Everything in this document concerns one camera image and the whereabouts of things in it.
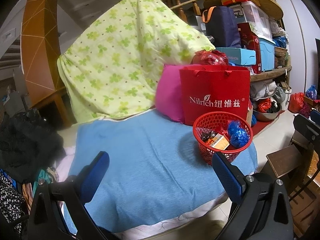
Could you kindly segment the red yellow cardboard box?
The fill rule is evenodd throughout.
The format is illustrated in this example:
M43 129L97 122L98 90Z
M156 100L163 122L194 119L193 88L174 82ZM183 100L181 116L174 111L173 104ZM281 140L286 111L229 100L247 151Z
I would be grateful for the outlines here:
M206 145L218 150L225 150L230 143L229 139L225 135L217 133L215 137L210 137L206 141Z

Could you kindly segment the blue plastic bag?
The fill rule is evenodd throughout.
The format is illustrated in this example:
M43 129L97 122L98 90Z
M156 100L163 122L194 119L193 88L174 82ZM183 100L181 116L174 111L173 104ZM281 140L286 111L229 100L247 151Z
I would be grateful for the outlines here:
M242 148L249 142L248 132L240 127L240 121L231 121L228 124L229 142L234 148Z

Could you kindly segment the red bag on floor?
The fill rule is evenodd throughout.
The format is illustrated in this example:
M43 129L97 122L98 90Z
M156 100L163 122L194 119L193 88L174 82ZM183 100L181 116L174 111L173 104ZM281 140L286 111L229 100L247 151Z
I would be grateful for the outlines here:
M289 100L288 110L292 113L299 113L304 105L304 93L299 92L291 94Z

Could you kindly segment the red plastic mesh basket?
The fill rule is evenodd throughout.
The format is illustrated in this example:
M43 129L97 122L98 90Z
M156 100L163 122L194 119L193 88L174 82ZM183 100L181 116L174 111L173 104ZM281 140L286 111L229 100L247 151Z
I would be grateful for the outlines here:
M212 156L221 152L232 162L247 149L253 139L250 125L241 117L228 112L210 112L198 117L193 124L200 156L210 165Z

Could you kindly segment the small brown wooden stool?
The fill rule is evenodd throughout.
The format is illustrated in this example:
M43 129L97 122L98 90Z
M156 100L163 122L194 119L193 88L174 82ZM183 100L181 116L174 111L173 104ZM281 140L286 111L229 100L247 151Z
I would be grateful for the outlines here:
M263 170L276 179L289 174L303 163L303 155L295 144L270 153L266 158Z

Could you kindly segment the metal bowl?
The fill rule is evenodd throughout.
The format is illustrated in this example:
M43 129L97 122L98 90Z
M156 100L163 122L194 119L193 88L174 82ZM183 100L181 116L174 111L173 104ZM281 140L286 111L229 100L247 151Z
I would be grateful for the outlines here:
M257 121L260 122L271 122L283 113L282 110L277 111L276 113L261 113L259 111L253 110L253 115L255 116Z

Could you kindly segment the black clothes pile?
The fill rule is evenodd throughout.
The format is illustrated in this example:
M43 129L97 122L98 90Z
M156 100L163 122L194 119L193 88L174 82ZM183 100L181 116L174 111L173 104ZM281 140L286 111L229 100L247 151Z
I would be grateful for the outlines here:
M39 172L66 156L63 138L39 112L30 109L1 122L1 169L20 184L32 183Z

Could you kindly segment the blue plastic storage bin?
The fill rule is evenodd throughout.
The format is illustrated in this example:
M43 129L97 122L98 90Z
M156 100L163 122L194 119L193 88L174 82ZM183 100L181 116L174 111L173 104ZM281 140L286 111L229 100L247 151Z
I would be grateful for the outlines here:
M274 48L275 43L263 37L259 38L261 54L261 71L266 72L274 69Z

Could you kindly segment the light blue shoe box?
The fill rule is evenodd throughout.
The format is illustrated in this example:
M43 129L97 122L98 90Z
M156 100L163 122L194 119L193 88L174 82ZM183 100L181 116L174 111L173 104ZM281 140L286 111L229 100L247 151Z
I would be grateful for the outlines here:
M217 47L216 49L222 53L225 53L228 61L233 64L251 66L255 65L257 62L255 50L225 47Z

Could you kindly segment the dark red gift box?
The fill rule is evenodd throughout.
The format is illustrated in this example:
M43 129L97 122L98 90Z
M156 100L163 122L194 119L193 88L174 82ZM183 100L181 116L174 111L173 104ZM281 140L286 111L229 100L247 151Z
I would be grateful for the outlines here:
M255 64L251 64L254 74L262 72L261 67L261 52L258 36L253 33L251 26L248 22L238 23L238 31L241 38L241 45L245 49L255 51Z

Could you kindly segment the magenta pillow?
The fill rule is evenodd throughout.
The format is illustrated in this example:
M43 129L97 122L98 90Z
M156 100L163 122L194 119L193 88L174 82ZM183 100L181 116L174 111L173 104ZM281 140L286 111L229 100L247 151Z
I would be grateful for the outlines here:
M186 67L198 67L199 64L185 65ZM180 80L180 69L185 66L165 64L163 73L158 82L155 107L161 114L167 116L171 121L182 124L193 125L193 122L185 122L182 106L182 90Z

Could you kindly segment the green clover print quilt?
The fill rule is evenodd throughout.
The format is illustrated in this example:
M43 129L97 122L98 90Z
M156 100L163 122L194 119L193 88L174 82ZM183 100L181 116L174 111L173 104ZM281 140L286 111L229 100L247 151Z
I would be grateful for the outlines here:
M161 0L122 0L57 60L78 123L151 108L165 64L191 63L214 46Z

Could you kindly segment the wooden round shelf table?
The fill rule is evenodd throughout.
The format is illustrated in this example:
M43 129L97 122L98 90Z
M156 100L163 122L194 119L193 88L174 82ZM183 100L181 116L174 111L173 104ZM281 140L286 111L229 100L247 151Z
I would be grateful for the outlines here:
M242 47L255 52L251 81L287 76L292 67L284 59L289 39L277 24L284 16L280 5L274 0L204 0L203 3L205 9L220 5L234 13Z

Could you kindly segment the clear plastic storage box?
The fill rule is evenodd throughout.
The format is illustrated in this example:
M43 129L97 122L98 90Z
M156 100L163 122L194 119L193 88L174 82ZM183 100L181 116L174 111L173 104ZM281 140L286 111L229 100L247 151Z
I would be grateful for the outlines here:
M272 40L269 17L257 5L247 1L230 6L230 8L234 12L237 24L248 22L251 30L258 37Z

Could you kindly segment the navy fabric bag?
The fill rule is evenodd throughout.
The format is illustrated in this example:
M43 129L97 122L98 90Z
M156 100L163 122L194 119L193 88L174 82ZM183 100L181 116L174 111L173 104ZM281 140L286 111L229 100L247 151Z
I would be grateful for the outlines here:
M206 25L206 35L214 38L216 48L241 48L238 25L231 8L210 7L203 11L202 20Z

